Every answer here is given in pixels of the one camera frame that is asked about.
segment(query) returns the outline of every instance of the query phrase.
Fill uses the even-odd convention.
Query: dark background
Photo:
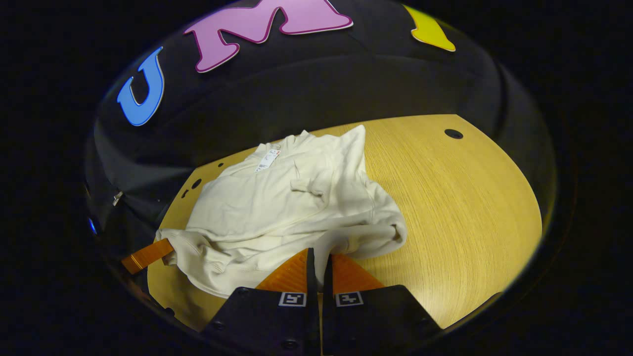
[[[76,183],[92,112],[120,72],[183,24],[227,2],[51,3],[9,9],[5,39],[3,220],[7,339],[12,353],[78,348],[96,354],[196,348],[147,327],[148,310],[106,278],[85,241]],[[572,228],[539,284],[504,317],[456,345],[492,355],[554,350],[630,352],[625,276],[631,69],[624,7],[498,1],[417,5],[464,31],[570,130],[579,175]]]

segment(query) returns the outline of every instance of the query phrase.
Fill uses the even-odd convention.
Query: letter m
[[[254,43],[265,42],[279,9],[285,16],[279,30],[287,35],[339,30],[353,25],[350,17],[338,13],[327,0],[261,0],[254,8],[220,10],[184,32],[193,32],[196,38],[200,51],[196,70],[208,72],[239,52],[239,45],[226,43],[220,31]]]

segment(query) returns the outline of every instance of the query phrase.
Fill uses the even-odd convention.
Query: price tag
[[[275,161],[275,158],[279,156],[279,153],[281,153],[281,151],[279,151],[278,149],[271,149],[270,151],[268,151],[264,158],[261,159],[261,162],[257,166],[257,168],[255,168],[255,172],[257,173],[260,170],[265,170],[266,168],[270,167],[270,165],[273,164],[273,161]]]

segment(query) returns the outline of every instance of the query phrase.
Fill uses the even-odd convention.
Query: wooden table
[[[405,285],[440,327],[448,327],[503,291],[535,252],[542,225],[534,193],[510,157],[457,115],[362,124],[367,174],[394,198],[409,236],[399,250],[359,263],[385,285]],[[312,133],[340,136],[356,125]],[[449,137],[446,129],[463,138]],[[160,227],[184,229],[202,187],[254,150],[197,168]],[[224,302],[194,287],[176,266],[159,260],[148,268],[152,296],[195,330],[202,330]]]

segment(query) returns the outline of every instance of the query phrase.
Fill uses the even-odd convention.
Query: orange strap
[[[125,257],[121,263],[131,274],[136,274],[172,251],[173,247],[169,240],[162,239]]]

